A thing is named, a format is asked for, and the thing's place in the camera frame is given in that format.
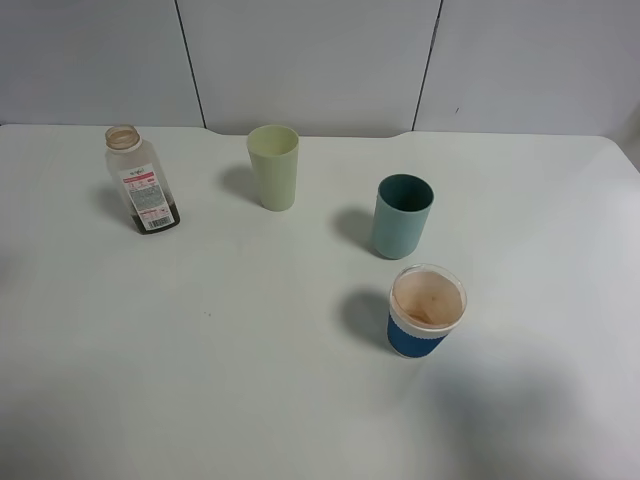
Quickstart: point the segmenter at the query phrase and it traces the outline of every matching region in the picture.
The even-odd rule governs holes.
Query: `plastic bottle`
[[[141,234],[162,232],[180,223],[180,214],[153,145],[131,125],[111,127],[107,169]]]

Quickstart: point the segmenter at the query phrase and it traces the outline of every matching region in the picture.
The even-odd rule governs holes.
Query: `bottle label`
[[[146,230],[155,230],[174,222],[152,164],[120,170],[118,175]]]

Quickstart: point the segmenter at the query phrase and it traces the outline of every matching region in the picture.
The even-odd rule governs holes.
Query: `red label stripe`
[[[153,177],[153,172],[145,173],[144,175],[138,175],[137,177],[125,178],[123,181],[124,183],[139,182],[140,180],[151,177]]]

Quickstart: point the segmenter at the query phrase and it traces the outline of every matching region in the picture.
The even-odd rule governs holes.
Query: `dark teal cup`
[[[385,178],[378,187],[373,215],[373,248],[394,260],[413,252],[433,200],[433,190],[421,178],[402,173]]]

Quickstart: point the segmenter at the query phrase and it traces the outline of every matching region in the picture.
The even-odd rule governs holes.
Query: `plastic cup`
[[[298,143],[298,134],[280,125],[256,128],[247,137],[260,201],[267,210],[287,210],[296,199]]]
[[[434,198],[429,184],[413,175],[391,175],[380,182],[371,231],[373,247],[390,259],[413,252]]]
[[[389,293],[389,343],[403,357],[424,357],[458,326],[466,307],[464,287],[451,272],[425,264],[406,268]]]

